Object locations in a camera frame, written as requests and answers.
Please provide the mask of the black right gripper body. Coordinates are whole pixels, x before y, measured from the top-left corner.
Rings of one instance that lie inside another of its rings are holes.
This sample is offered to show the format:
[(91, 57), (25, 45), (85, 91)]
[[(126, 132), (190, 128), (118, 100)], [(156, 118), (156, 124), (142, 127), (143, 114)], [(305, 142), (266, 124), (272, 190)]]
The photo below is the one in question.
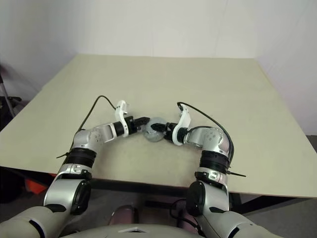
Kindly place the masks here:
[(174, 128), (175, 128), (175, 123), (172, 123), (172, 122), (166, 123), (165, 131), (164, 131), (164, 139), (166, 139), (168, 141), (173, 141), (172, 134), (173, 134)]

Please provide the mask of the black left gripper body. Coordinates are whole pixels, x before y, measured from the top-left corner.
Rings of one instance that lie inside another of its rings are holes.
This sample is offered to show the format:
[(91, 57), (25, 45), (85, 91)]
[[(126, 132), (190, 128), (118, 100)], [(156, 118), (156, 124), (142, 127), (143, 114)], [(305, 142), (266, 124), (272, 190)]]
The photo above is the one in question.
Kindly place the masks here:
[(128, 126), (128, 133), (138, 132), (138, 127), (135, 125), (135, 121), (132, 116), (126, 117), (126, 124)]

